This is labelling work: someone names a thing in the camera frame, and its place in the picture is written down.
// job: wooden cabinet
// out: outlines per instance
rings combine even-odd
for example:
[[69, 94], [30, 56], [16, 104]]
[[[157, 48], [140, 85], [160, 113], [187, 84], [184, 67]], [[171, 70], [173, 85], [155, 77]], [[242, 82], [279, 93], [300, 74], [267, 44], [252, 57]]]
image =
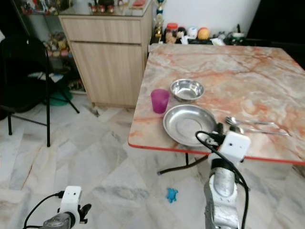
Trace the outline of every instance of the wooden cabinet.
[[60, 15], [92, 103], [135, 107], [152, 35], [151, 3], [143, 16]]

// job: floor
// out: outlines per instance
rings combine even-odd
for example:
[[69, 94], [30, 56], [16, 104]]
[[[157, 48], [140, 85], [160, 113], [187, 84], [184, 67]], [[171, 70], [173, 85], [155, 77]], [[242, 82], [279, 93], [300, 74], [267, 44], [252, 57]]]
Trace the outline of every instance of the floor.
[[[132, 109], [92, 111], [83, 95], [73, 102], [80, 114], [69, 105], [51, 107], [50, 148], [45, 127], [13, 118], [9, 136], [7, 120], [0, 122], [0, 229], [21, 229], [40, 200], [67, 185], [81, 186], [81, 204], [92, 204], [88, 224], [76, 229], [205, 228], [207, 162], [158, 176], [158, 170], [183, 165], [184, 154], [129, 147]], [[23, 116], [44, 121], [45, 107]], [[246, 228], [304, 228], [304, 167], [245, 161], [240, 169], [251, 188]], [[179, 190], [177, 202], [165, 198], [168, 187]], [[239, 187], [241, 214], [243, 200]], [[42, 225], [59, 206], [60, 199], [47, 200], [28, 225]]]

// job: metal plate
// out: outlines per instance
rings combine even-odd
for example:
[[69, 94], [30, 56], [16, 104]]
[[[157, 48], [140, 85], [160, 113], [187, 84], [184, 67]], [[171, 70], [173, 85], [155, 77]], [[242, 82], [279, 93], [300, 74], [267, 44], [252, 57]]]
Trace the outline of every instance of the metal plate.
[[199, 130], [212, 132], [217, 123], [207, 110], [195, 105], [179, 105], [170, 109], [163, 118], [163, 126], [167, 134], [176, 142], [186, 146], [202, 146], [195, 137]]
[[180, 102], [192, 102], [204, 94], [203, 86], [195, 80], [176, 80], [171, 85], [171, 92]]

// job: metal spoon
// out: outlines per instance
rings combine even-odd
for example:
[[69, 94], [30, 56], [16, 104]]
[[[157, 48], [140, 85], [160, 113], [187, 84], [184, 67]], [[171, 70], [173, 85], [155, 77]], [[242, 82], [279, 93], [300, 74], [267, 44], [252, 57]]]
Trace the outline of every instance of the metal spoon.
[[271, 132], [271, 131], [265, 131], [265, 130], [256, 130], [256, 129], [244, 129], [240, 128], [240, 132], [246, 133], [246, 132], [252, 132], [252, 133], [262, 133], [262, 134], [270, 134], [270, 135], [282, 135], [282, 136], [290, 136], [288, 133], [281, 133], [281, 132]]
[[274, 125], [275, 123], [273, 122], [261, 122], [261, 121], [251, 121], [251, 120], [238, 120], [234, 117], [229, 117], [227, 116], [225, 118], [225, 121], [228, 123], [228, 124], [231, 124], [231, 125], [239, 125], [241, 123], [248, 123], [248, 124], [261, 124], [261, 125]]

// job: plastic cup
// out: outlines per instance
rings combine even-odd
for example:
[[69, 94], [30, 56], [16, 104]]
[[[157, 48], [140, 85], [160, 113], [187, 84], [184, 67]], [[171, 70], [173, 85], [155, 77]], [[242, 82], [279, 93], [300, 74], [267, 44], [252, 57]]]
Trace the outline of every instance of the plastic cup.
[[152, 108], [158, 114], [162, 114], [166, 111], [168, 104], [168, 99], [170, 98], [170, 93], [164, 89], [156, 89], [151, 93], [152, 98]]

